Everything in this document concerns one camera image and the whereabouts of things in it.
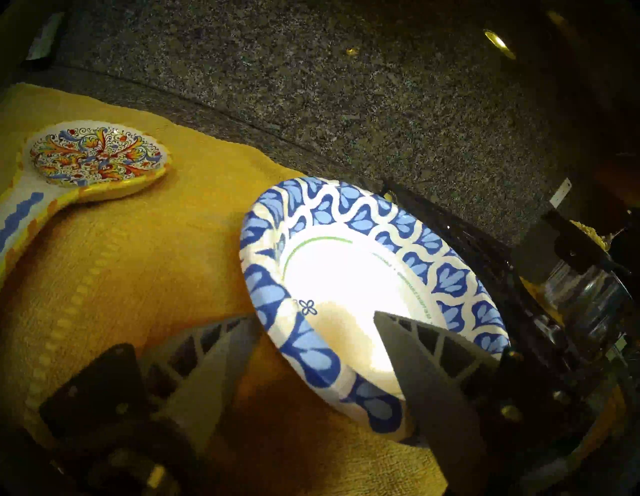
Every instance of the granite countertop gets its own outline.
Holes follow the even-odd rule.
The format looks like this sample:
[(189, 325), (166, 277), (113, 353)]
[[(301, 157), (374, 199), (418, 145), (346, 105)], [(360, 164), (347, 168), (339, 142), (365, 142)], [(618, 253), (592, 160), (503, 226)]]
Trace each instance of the granite countertop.
[[(552, 77), (541, 91), (505, 66), (483, 35), (485, 7), (421, 5), (88, 0), (56, 64), (215, 109), (236, 123), (234, 141), (304, 172), (391, 177), (513, 245), (593, 162), (593, 144), (553, 98), (541, 104)], [(128, 91), (120, 81), (92, 96), (136, 106)], [(181, 102), (163, 115), (225, 138)]]

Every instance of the paper plate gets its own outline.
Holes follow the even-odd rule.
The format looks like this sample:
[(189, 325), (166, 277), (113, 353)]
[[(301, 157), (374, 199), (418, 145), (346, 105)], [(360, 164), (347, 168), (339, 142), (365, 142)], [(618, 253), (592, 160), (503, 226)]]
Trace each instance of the paper plate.
[(345, 182), (303, 177), (267, 190), (244, 217), (240, 258), (256, 313), (298, 374), (396, 440), (412, 426), (376, 310), (448, 328), (496, 358), (509, 344), (490, 296), (447, 243)]

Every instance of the yellow towel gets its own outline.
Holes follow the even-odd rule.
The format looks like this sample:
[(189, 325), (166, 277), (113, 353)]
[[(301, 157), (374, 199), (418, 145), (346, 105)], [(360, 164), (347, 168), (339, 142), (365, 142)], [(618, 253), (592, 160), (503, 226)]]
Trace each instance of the yellow towel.
[[(41, 442), (40, 402), (113, 344), (138, 351), (178, 331), (252, 311), (238, 249), (243, 214), (299, 173), (246, 145), (159, 116), (19, 84), (0, 102), (0, 187), (28, 135), (75, 119), (135, 127), (173, 168), (121, 200), (55, 217), (0, 292), (3, 414)], [(229, 494), (440, 495), (429, 451), (366, 432), (311, 391), (263, 335), (211, 446)]]

